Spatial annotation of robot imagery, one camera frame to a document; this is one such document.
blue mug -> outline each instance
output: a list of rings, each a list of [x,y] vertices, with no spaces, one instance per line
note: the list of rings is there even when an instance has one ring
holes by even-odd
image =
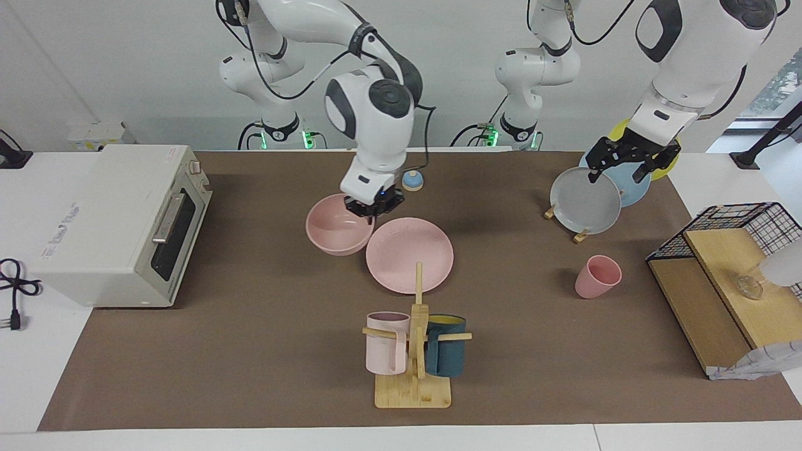
[[[465,332],[465,318],[456,315],[429,315],[425,352],[426,372],[433,376],[457,377],[465,366],[465,340],[438,341],[443,334]]]

pink mug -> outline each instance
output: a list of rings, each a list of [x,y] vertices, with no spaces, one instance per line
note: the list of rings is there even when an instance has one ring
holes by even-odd
[[[365,368],[374,374],[403,374],[407,370],[409,315],[397,311],[375,311],[367,316],[371,329],[395,332],[395,338],[366,335]]]
[[[573,288],[585,299],[605,294],[621,282],[621,267],[610,257],[594,255],[582,268]]]

yellow plate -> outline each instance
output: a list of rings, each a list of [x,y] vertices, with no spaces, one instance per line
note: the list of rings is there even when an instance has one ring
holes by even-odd
[[[620,140],[621,137],[624,136],[624,128],[626,128],[626,125],[629,122],[630,122],[629,119],[624,119],[621,122],[619,122],[618,125],[616,125],[615,127],[613,127],[612,130],[610,130],[610,134],[608,135],[608,137],[613,141]],[[666,169],[658,169],[658,170],[654,171],[652,173],[652,175],[651,175],[652,181],[659,180],[659,179],[665,177],[666,175],[668,175],[668,172],[671,171],[674,168],[674,166],[676,166],[678,159],[679,159],[679,154],[677,154],[677,156],[674,158],[674,161],[671,161],[671,164],[668,165],[668,168],[666,168]]]

brown table mat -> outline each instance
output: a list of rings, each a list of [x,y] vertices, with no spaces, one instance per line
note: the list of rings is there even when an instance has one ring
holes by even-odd
[[[667,178],[580,245],[543,219],[552,181],[579,156],[435,154],[423,190],[380,219],[423,217],[448,234],[454,269],[424,299],[466,317],[474,340],[450,408],[379,410],[361,327],[413,298],[374,281],[364,251],[331,257],[304,231],[352,155],[201,153],[215,193],[176,305],[94,310],[39,429],[802,418],[782,376],[705,378],[644,261],[689,220]],[[578,299],[594,254],[624,280]]]

white toaster oven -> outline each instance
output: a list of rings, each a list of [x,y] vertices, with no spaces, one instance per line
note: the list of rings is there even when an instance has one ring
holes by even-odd
[[[53,216],[29,271],[86,306],[169,307],[211,196],[188,146],[110,144]]]

